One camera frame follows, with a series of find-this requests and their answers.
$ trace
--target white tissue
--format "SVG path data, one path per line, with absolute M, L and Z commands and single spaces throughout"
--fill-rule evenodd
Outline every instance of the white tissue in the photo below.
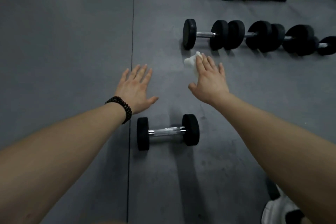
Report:
M 201 55 L 201 53 L 196 52 L 196 54 L 194 56 L 191 56 L 190 58 L 187 58 L 187 59 L 184 60 L 184 65 L 186 67 L 192 68 L 196 77 L 198 78 L 198 71 L 197 71 L 197 68 L 196 68 L 196 57 L 197 56 L 200 56 L 201 59 L 203 60 L 203 56 Z

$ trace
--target person's left hand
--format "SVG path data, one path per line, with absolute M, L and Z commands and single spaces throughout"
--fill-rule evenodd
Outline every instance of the person's left hand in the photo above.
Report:
M 159 99 L 158 97 L 151 97 L 150 99 L 146 97 L 147 86 L 152 76 L 152 69 L 149 69 L 144 77 L 146 69 L 147 65 L 144 65 L 141 69 L 140 65 L 137 65 L 130 73 L 128 79 L 129 69 L 126 69 L 114 94 L 114 96 L 120 97 L 129 105 L 133 114 L 145 111 Z

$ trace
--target hand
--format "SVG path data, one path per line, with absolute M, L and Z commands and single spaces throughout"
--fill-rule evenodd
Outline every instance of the hand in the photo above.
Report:
M 133 114 L 145 111 L 159 99 L 158 97 L 151 97 L 150 99 L 146 97 L 147 86 L 152 76 L 152 69 L 149 69 L 144 77 L 146 69 L 147 65 L 144 65 L 141 69 L 140 65 L 137 65 L 132 70 L 128 79 L 127 75 L 129 70 L 126 69 L 121 76 L 121 80 L 114 94 L 131 107 Z
M 208 58 L 202 53 L 202 59 L 196 57 L 196 67 L 199 73 L 197 85 L 189 84 L 189 89 L 193 95 L 204 103 L 213 105 L 216 99 L 229 94 L 229 88 L 226 84 L 225 71 L 222 63 L 218 69 L 215 62 L 209 56 Z

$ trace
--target person's left arm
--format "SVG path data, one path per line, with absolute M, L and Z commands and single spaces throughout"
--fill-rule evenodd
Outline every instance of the person's left arm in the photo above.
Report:
M 145 71 L 146 66 L 140 69 L 138 65 L 127 79 L 127 69 L 115 92 L 133 114 L 144 111 L 158 99 L 146 98 L 152 70 L 144 77 Z M 107 103 L 1 150 L 0 223 L 39 223 L 125 118 L 121 105 Z

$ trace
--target person's right hand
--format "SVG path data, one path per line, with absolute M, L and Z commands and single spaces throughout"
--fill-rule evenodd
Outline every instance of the person's right hand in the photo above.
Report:
M 213 59 L 206 57 L 202 53 L 203 61 L 196 57 L 196 66 L 199 73 L 197 85 L 189 84 L 189 89 L 193 95 L 204 103 L 213 105 L 216 99 L 229 94 L 229 88 L 226 84 L 225 71 L 222 63 L 218 69 Z

